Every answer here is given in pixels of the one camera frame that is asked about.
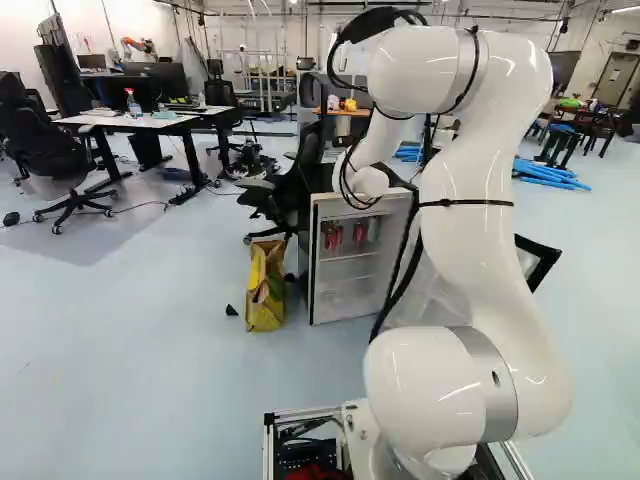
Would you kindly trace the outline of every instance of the yellow item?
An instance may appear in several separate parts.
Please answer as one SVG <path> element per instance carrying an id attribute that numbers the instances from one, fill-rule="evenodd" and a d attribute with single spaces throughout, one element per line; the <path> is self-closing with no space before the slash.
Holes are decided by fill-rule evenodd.
<path id="1" fill-rule="evenodd" d="M 356 101 L 353 98 L 347 98 L 344 101 L 344 109 L 347 112 L 355 112 L 358 109 L 358 106 L 356 105 Z"/>
<path id="2" fill-rule="evenodd" d="M 245 299 L 248 332 L 271 332 L 284 325 L 284 250 L 282 240 L 251 244 L 251 272 Z"/>

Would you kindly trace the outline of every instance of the red object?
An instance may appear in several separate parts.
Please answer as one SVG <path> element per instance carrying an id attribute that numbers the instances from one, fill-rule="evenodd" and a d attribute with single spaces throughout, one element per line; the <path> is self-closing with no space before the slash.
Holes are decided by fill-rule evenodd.
<path id="1" fill-rule="evenodd" d="M 338 245 L 338 234 L 333 227 L 327 229 L 324 237 L 324 248 L 333 250 Z"/>
<path id="2" fill-rule="evenodd" d="M 342 245 L 342 233 L 344 232 L 344 228 L 342 228 L 342 225 L 338 225 L 336 227 L 336 243 L 338 245 Z"/>
<path id="3" fill-rule="evenodd" d="M 364 229 L 364 225 L 362 225 L 360 222 L 356 223 L 353 226 L 353 241 L 359 245 L 362 245 L 365 237 L 366 237 L 366 232 Z"/>
<path id="4" fill-rule="evenodd" d="M 343 472 L 323 472 L 318 465 L 299 468 L 284 477 L 285 480 L 347 480 L 353 477 Z"/>

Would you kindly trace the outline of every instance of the keyboard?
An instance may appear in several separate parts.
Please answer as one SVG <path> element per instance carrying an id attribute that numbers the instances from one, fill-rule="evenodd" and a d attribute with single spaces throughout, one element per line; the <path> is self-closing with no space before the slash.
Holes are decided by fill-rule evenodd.
<path id="1" fill-rule="evenodd" d="M 115 110 L 106 110 L 101 108 L 94 108 L 93 110 L 86 110 L 81 113 L 82 115 L 94 115 L 96 117 L 116 117 L 120 115 L 120 112 Z"/>
<path id="2" fill-rule="evenodd" d="M 175 104 L 175 103 L 165 103 L 165 107 L 167 110 L 174 110 L 176 112 L 190 111 L 190 112 L 206 112 L 207 107 L 201 107 L 200 105 L 189 105 L 189 104 Z"/>

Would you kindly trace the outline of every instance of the robotic arm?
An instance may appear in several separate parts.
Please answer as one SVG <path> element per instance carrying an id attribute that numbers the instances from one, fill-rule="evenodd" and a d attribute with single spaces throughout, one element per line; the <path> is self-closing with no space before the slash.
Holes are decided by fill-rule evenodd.
<path id="1" fill-rule="evenodd" d="M 570 409 L 569 373 L 522 275 L 510 203 L 513 157 L 549 98 L 551 66 L 519 36 L 403 26 L 381 38 L 368 84 L 377 109 L 348 164 L 336 164 L 336 191 L 341 181 L 370 197 L 386 191 L 369 165 L 393 155 L 411 114 L 450 111 L 462 124 L 420 178 L 420 221 L 438 272 L 469 300 L 470 323 L 390 330 L 364 364 L 394 457 L 416 478 L 443 478 L 466 468 L 475 444 L 546 433 Z"/>
<path id="2" fill-rule="evenodd" d="M 131 37 L 122 37 L 120 39 L 122 44 L 122 50 L 124 53 L 124 59 L 126 62 L 131 61 L 131 47 L 135 48 L 139 52 L 143 52 L 147 57 L 154 62 L 158 61 L 158 52 L 156 52 L 156 46 L 153 44 L 153 40 L 141 38 L 139 42 L 136 42 Z"/>

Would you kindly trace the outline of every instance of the door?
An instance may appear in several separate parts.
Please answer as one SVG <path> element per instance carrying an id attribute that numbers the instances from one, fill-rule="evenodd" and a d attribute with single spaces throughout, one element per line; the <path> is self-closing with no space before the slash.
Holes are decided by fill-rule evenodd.
<path id="1" fill-rule="evenodd" d="M 617 106 L 638 66 L 638 55 L 612 52 L 593 96 L 601 103 Z"/>

